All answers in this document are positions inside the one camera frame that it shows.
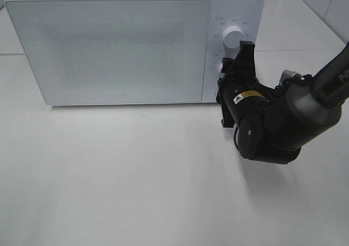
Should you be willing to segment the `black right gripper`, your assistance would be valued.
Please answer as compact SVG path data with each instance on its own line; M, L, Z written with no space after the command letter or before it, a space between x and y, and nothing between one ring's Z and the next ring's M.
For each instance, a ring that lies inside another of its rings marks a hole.
M270 88L261 85L256 77L254 53L255 44L241 40L236 58L222 59L216 100L221 105L224 128L241 127L245 122L263 127Z

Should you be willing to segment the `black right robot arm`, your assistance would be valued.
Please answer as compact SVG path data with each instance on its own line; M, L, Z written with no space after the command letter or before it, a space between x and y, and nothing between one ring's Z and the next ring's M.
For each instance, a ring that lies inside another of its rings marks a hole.
M274 88L257 79L254 48L241 41L237 56L222 60L216 96L221 123L235 129L234 145L243 158L285 165L339 122L348 98L348 48L316 75L283 71Z

